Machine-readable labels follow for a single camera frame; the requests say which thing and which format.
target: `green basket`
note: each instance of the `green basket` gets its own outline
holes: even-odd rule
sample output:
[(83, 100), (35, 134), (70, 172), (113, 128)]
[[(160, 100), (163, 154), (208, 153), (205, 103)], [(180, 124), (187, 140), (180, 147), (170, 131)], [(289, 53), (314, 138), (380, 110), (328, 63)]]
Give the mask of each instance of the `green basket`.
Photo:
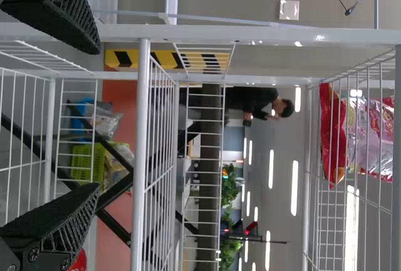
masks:
[[(120, 142), (108, 142), (112, 146), (116, 144), (122, 144)], [(82, 169), (84, 167), (91, 168), (92, 163), (92, 145), (85, 144), (79, 146), (73, 146), (73, 157), (71, 160), (71, 167), (76, 169), (71, 170), (71, 177), (75, 180), (90, 180), (90, 169)], [(94, 145), (95, 156), (93, 158), (93, 182), (100, 183), (100, 188), (103, 191), (103, 182), (105, 178), (105, 155), (106, 149), (98, 142)]]

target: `plastic bag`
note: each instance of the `plastic bag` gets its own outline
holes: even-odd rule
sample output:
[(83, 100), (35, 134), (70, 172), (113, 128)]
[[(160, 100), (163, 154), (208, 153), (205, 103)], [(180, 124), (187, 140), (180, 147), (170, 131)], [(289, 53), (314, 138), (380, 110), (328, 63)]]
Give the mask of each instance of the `plastic bag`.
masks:
[[(331, 124), (331, 97), (333, 99), (333, 124)], [(323, 174), (329, 182), (339, 183), (345, 176), (346, 170), (346, 135), (344, 120), (346, 104), (332, 91), (330, 84), (320, 85), (321, 106), (321, 155), (323, 158)]]
[(96, 113), (91, 115), (90, 124), (95, 123), (95, 130), (107, 139), (112, 139), (115, 131), (118, 128), (122, 113), (113, 113), (96, 107)]
[[(333, 99), (333, 118), (331, 118), (331, 96)], [(321, 104), (321, 154), (323, 158), (323, 172), (331, 183), (339, 183), (349, 173), (366, 172), (378, 177), (380, 174), (380, 160), (382, 162), (382, 180), (392, 180), (393, 137), (394, 137), (394, 109), (385, 102), (393, 105), (393, 98), (380, 101), (364, 97), (339, 99), (333, 92), (330, 84), (320, 85)], [(340, 121), (338, 121), (338, 107), (340, 106)], [(345, 121), (346, 108), (348, 118)], [(367, 113), (369, 111), (369, 130), (367, 131)], [(380, 152), (380, 114), (383, 111), (382, 155)], [(346, 151), (346, 128), (348, 122), (348, 150)]]
[[(135, 163), (135, 155), (125, 144), (117, 144), (114, 148), (120, 153), (131, 165)], [(113, 155), (106, 151), (106, 164), (111, 173), (125, 170), (125, 167)]]

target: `orange wall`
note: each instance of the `orange wall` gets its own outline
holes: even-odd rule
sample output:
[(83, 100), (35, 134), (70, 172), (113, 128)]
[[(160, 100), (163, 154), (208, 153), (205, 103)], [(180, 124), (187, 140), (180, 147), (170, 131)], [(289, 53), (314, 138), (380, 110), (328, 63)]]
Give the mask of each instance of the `orange wall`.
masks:
[[(114, 141), (127, 142), (135, 150), (135, 118), (137, 113), (136, 81), (103, 81), (103, 101), (113, 102), (115, 112), (124, 116), (115, 133)], [(123, 194), (107, 207), (128, 232), (132, 228), (132, 199)], [(130, 249), (102, 222), (98, 222), (97, 270), (130, 270)]]

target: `red object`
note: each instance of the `red object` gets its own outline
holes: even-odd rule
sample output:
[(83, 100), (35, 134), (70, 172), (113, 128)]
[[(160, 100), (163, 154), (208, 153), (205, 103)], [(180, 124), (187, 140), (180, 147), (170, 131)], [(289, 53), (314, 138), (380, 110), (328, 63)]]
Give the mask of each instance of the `red object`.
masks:
[(247, 232), (248, 231), (248, 234), (249, 234), (249, 232), (251, 232), (252, 231), (252, 229), (253, 228), (255, 228), (255, 227), (257, 227), (257, 225), (258, 225), (258, 223), (257, 222), (252, 222), (251, 224), (249, 224), (249, 226), (246, 228), (246, 231), (245, 232)]
[(71, 266), (69, 271), (86, 271), (87, 270), (87, 261), (85, 250), (82, 249), (76, 262)]
[[(331, 118), (331, 96), (333, 99), (333, 118)], [(321, 151), (323, 155), (323, 170), (325, 178), (331, 183), (339, 183), (343, 179), (346, 167), (346, 135), (343, 129), (343, 123), (346, 114), (346, 103), (340, 100), (334, 93), (328, 83), (320, 85), (320, 105), (321, 105)], [(338, 113), (340, 106), (340, 121), (338, 121)], [(337, 148), (338, 153), (338, 172), (337, 174)]]

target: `white beam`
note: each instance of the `white beam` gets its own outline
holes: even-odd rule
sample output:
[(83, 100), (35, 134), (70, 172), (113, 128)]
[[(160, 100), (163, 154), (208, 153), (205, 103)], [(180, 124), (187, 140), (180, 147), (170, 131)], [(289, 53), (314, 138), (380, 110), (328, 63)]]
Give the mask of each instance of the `white beam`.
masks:
[[(401, 30), (343, 29), (343, 28), (280, 28), (264, 26), (211, 25), (98, 25), (103, 42), (133, 42), (147, 38), (162, 43), (203, 43), (247, 45), (343, 46), (355, 48), (393, 47), (401, 44)], [(22, 23), (0, 23), (0, 40), (51, 41), (45, 35)]]

